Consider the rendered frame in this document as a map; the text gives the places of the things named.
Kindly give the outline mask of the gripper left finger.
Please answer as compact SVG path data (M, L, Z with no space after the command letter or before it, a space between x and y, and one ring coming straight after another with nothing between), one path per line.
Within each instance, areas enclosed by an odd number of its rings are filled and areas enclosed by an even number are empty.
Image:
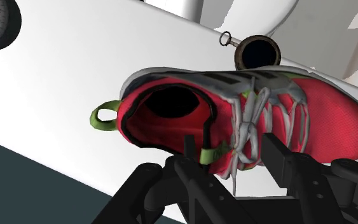
M92 224L155 224L177 204L187 224L257 224L229 191L195 162L195 138L165 165L138 165Z

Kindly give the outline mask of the red and grey sneaker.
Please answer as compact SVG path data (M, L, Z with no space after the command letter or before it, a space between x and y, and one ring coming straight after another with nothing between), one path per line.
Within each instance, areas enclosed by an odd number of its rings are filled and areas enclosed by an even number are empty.
M198 163L223 179L263 163L265 133L322 164L358 159L358 100L298 67L145 68L125 80L119 99L101 108L116 118L102 120L95 109L91 126L118 131L140 148L182 154L184 137L192 135Z

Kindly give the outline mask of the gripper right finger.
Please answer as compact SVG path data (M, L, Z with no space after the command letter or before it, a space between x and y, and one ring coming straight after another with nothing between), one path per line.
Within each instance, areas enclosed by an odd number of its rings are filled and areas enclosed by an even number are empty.
M358 162L347 158L326 166L289 150L263 134L261 160L275 182L299 200L304 224L358 224Z

